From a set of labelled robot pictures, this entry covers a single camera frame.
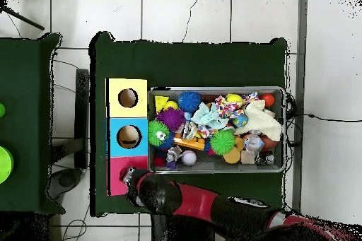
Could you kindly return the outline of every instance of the green object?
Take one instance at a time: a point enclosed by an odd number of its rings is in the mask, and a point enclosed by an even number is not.
[[[0,211],[64,213],[46,194],[50,169],[50,59],[60,35],[39,40],[0,38],[0,145],[15,160],[0,184]]]
[[[5,114],[5,106],[0,103],[0,117],[3,117]]]
[[[148,123],[148,141],[153,146],[160,146],[163,143],[163,141],[156,136],[159,131],[165,134],[165,138],[168,138],[170,130],[164,123],[157,120]]]
[[[210,144],[217,155],[224,155],[233,149],[235,137],[230,131],[220,130],[212,136]]]
[[[4,182],[13,170],[13,156],[0,146],[0,184]]]
[[[197,43],[114,42],[108,32],[98,33],[90,43],[90,76],[95,87],[97,153],[91,175],[95,185],[95,214],[145,212],[124,196],[108,196],[106,190],[105,79],[147,79],[156,86],[280,86],[284,87],[286,41],[271,44],[233,42],[221,45]],[[226,196],[264,201],[281,208],[283,173],[168,175],[170,180],[210,189]]]

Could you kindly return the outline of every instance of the purple spiky ball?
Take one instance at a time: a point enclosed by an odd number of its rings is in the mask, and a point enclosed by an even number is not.
[[[176,132],[186,119],[182,110],[175,110],[169,107],[157,115],[157,120],[164,123],[171,131]]]

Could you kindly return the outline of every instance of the gray bin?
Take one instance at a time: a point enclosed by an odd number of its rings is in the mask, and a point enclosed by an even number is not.
[[[176,87],[170,88],[170,90],[157,90],[152,88],[148,92],[148,121],[155,119],[156,107],[155,107],[155,95],[167,96],[175,102],[177,102],[178,95],[185,91],[196,91],[201,95],[222,95],[226,96],[228,93],[235,93],[238,95],[247,95],[253,91],[257,91],[258,96],[264,93],[271,93],[275,97],[275,103],[270,107],[270,110],[275,113],[275,119],[282,124],[281,140],[274,148],[274,164],[273,165],[250,165],[250,164],[229,164],[226,163],[221,156],[213,155],[209,156],[203,151],[192,150],[197,154],[197,162],[193,166],[183,165],[179,160],[177,162],[177,170],[169,170],[166,167],[156,167],[153,164],[153,154],[155,147],[148,144],[148,167],[157,173],[167,174],[209,174],[209,173],[252,173],[252,172],[281,172],[285,168],[286,163],[286,103],[285,92],[280,87]],[[180,147],[183,151],[190,148]]]

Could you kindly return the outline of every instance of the dark green cloth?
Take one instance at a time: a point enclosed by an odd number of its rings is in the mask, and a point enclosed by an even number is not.
[[[148,87],[284,87],[285,53],[286,41],[282,38],[270,44],[165,44],[143,40],[114,42],[109,33],[98,33],[90,43],[90,74],[95,79],[91,86],[91,91],[95,89],[96,148],[95,174],[92,175],[95,179],[95,214],[141,211],[124,196],[107,196],[106,78],[146,79]],[[169,176],[172,180],[228,196],[261,199],[276,208],[282,205],[282,177],[282,173]]]
[[[0,211],[63,213],[46,195],[50,165],[50,59],[59,35],[39,40],[0,39],[0,146],[14,169],[0,184]]]

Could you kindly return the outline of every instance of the light blue fabric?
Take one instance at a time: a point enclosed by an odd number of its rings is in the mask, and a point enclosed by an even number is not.
[[[225,128],[229,121],[229,119],[222,119],[219,117],[218,110],[216,109],[214,103],[211,104],[211,108],[209,110],[203,102],[200,103],[199,109],[196,110],[191,120],[197,124],[208,126],[211,129],[216,130]]]

